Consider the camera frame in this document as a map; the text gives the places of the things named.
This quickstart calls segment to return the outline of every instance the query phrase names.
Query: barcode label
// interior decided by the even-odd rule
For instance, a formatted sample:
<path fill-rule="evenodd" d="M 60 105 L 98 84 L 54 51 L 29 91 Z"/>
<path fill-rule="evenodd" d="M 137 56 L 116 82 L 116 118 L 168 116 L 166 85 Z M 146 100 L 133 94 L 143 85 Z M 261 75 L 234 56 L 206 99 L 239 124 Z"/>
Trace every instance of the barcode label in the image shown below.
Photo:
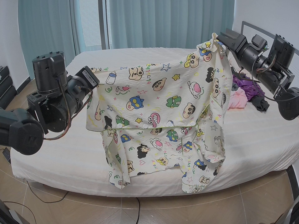
<path fill-rule="evenodd" d="M 97 83 L 95 82 L 95 80 L 90 76 L 90 74 L 88 74 L 88 72 L 86 70 L 82 71 L 82 74 L 88 79 L 88 81 L 93 85 L 93 86 L 97 86 Z"/>

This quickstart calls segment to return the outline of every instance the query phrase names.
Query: pink clothing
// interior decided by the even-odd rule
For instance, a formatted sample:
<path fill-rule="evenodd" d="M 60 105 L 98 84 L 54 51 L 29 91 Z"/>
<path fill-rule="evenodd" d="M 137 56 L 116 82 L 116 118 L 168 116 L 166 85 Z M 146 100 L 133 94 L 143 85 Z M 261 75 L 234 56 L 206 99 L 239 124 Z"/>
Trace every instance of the pink clothing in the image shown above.
<path fill-rule="evenodd" d="M 247 101 L 245 91 L 239 87 L 238 90 L 231 92 L 228 108 L 244 108 Z"/>

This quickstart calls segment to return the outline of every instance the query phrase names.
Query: black baseboard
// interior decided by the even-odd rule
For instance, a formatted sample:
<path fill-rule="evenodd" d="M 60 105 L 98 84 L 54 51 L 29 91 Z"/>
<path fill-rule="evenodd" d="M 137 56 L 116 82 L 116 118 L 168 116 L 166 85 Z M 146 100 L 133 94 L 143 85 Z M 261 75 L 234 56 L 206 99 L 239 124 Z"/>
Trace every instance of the black baseboard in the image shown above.
<path fill-rule="evenodd" d="M 26 85 L 29 84 L 30 81 L 31 81 L 31 79 L 30 79 L 30 77 L 28 77 L 17 89 L 17 94 L 20 94 L 20 92 L 25 88 Z"/>
<path fill-rule="evenodd" d="M 293 169 L 293 166 L 289 166 L 286 170 L 289 176 L 292 192 L 293 192 L 293 198 L 294 200 L 299 196 L 299 187 L 298 187 L 298 182 L 297 178 Z"/>

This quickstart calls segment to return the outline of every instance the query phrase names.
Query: tile floor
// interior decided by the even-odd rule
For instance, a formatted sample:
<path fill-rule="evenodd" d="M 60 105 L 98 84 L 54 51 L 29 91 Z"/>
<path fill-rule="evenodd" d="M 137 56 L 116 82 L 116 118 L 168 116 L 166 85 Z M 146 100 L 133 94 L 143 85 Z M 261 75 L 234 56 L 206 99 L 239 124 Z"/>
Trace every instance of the tile floor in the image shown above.
<path fill-rule="evenodd" d="M 17 95 L 7 110 L 26 108 L 26 95 L 36 89 L 34 81 Z M 65 191 L 39 183 L 30 183 L 32 190 L 45 201 L 56 201 Z M 27 183 L 13 176 L 11 166 L 0 154 L 0 199 L 19 202 L 35 214 L 37 224 L 107 223 L 135 224 L 138 216 L 136 198 L 88 196 L 70 192 L 59 203 L 38 200 Z M 285 170 L 271 172 L 255 180 L 212 193 L 189 196 L 139 198 L 139 224 L 269 224 L 292 204 L 293 195 Z M 31 224 L 32 213 L 21 205 L 7 203 Z"/>

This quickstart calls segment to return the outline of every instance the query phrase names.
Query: bed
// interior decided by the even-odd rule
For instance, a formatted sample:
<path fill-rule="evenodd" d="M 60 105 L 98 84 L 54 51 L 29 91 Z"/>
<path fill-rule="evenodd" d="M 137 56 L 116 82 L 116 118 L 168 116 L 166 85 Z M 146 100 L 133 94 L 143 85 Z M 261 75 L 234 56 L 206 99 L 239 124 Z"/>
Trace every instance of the bed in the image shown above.
<path fill-rule="evenodd" d="M 179 59 L 193 49 L 128 48 L 83 52 L 67 67 L 74 75 L 89 67 L 134 67 Z M 266 95 L 270 92 L 261 85 Z M 299 119 L 284 120 L 277 104 L 268 101 L 266 113 L 247 103 L 245 109 L 226 113 L 224 133 L 226 159 L 216 178 L 204 189 L 212 192 L 263 176 L 290 166 L 299 155 Z M 11 149 L 13 174 L 18 178 L 40 182 L 54 188 L 89 195 L 175 196 L 181 189 L 179 167 L 131 178 L 120 190 L 109 183 L 105 152 L 100 133 L 85 129 L 86 109 L 73 120 L 71 129 L 57 141 L 44 141 L 40 151 L 25 156 Z"/>

